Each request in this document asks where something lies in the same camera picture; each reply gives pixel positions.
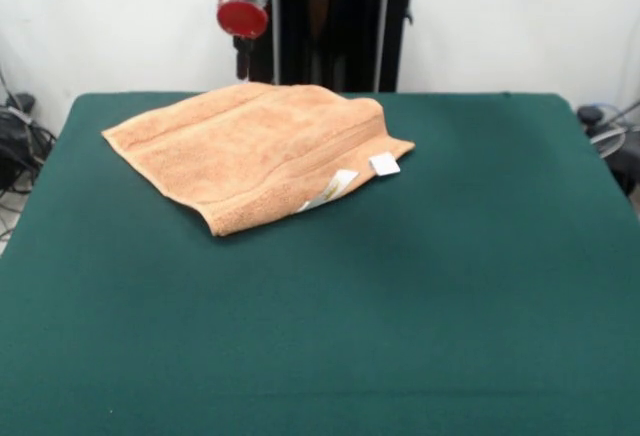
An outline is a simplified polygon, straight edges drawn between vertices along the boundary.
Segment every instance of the wire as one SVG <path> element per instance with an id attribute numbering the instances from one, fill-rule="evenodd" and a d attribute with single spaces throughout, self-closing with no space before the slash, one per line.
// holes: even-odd
<path id="1" fill-rule="evenodd" d="M 22 111 L 22 113 L 24 113 L 24 108 L 22 107 L 22 104 L 20 104 L 20 100 L 16 98 L 14 94 L 9 90 L 9 86 L 7 85 L 7 80 L 4 79 L 2 66 L 0 66 L 0 84 L 2 84 L 2 88 L 4 89 L 4 92 L 7 93 L 7 96 L 9 96 L 9 99 L 13 102 L 13 104 L 15 104 L 16 107 L 20 111 Z"/>
<path id="2" fill-rule="evenodd" d="M 618 109 L 617 106 L 614 106 L 613 104 L 609 104 L 609 103 L 591 103 L 589 106 L 595 106 L 596 108 L 609 109 L 616 114 L 620 114 L 622 112 L 620 111 L 620 109 Z"/>
<path id="3" fill-rule="evenodd" d="M 14 230 L 14 229 L 15 229 L 15 228 L 7 229 L 4 233 L 0 234 L 0 241 L 1 241 L 1 242 L 3 242 L 3 243 L 6 243 L 6 242 L 7 242 L 7 240 L 6 240 L 6 239 L 4 239 L 4 238 L 6 238 L 7 236 L 10 236 L 10 235 L 11 235 L 11 233 L 13 233 L 13 230 Z"/>
<path id="4" fill-rule="evenodd" d="M 612 126 L 615 126 L 614 129 L 607 131 L 605 133 L 598 134 L 597 136 L 594 136 L 593 138 L 590 139 L 591 144 L 595 146 L 598 143 L 602 143 L 603 141 L 606 141 L 611 138 L 615 138 L 615 137 L 620 138 L 619 141 L 612 148 L 609 148 L 605 151 L 598 151 L 602 159 L 607 159 L 609 156 L 612 156 L 618 151 L 620 151 L 622 147 L 625 145 L 625 143 L 627 142 L 627 134 L 640 132 L 640 126 L 632 126 L 630 128 L 625 128 L 617 124 L 613 124 Z"/>
<path id="5" fill-rule="evenodd" d="M 614 117 L 609 118 L 606 121 L 602 121 L 600 124 L 597 125 L 597 127 L 602 127 L 602 126 L 606 126 L 607 124 L 615 123 L 616 121 L 619 121 L 620 119 L 624 118 L 628 114 L 633 113 L 638 108 L 640 108 L 640 101 L 636 101 L 624 111 L 621 111 L 618 114 L 616 114 Z"/>
<path id="6" fill-rule="evenodd" d="M 0 209 L 4 209 L 5 211 L 9 211 L 10 213 L 15 213 L 15 214 L 21 214 L 22 213 L 22 211 L 20 211 L 19 209 L 10 208 L 9 206 L 5 206 L 2 203 L 0 203 Z"/>

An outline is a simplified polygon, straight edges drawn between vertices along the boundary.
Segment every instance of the white wall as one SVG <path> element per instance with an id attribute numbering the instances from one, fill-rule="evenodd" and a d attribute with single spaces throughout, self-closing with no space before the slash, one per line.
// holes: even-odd
<path id="1" fill-rule="evenodd" d="M 0 0 L 0 62 L 58 130 L 89 91 L 235 82 L 214 0 Z M 400 89 L 640 97 L 640 0 L 413 0 Z"/>

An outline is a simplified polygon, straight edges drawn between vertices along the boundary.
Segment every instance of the red knob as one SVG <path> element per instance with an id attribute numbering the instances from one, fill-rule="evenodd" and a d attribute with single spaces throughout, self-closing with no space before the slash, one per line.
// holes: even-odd
<path id="1" fill-rule="evenodd" d="M 218 23 L 232 36 L 255 39 L 267 30 L 269 16 L 251 1 L 227 1 L 218 7 Z"/>

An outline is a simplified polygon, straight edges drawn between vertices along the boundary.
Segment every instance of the folded towel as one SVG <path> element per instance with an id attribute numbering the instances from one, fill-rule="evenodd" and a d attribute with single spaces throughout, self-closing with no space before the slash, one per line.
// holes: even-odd
<path id="1" fill-rule="evenodd" d="M 259 83 L 148 111 L 103 135 L 163 195 L 198 211 L 217 236 L 315 207 L 310 202 L 320 195 L 344 196 L 375 175 L 370 157 L 399 158 L 414 147 L 389 136 L 372 99 Z M 350 176 L 328 188 L 340 174 Z"/>

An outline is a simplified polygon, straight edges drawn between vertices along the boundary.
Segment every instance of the white label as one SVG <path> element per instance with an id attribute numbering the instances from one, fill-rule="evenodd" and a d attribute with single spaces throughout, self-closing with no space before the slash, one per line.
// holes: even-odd
<path id="1" fill-rule="evenodd" d="M 390 152 L 378 154 L 369 158 L 369 163 L 378 176 L 388 176 L 400 172 L 400 166 Z"/>
<path id="2" fill-rule="evenodd" d="M 318 206 L 338 198 L 359 174 L 360 173 L 357 171 L 351 171 L 348 169 L 338 170 L 320 196 L 304 203 L 297 212 L 301 213 L 302 211 L 309 211 L 310 209 L 317 208 Z"/>

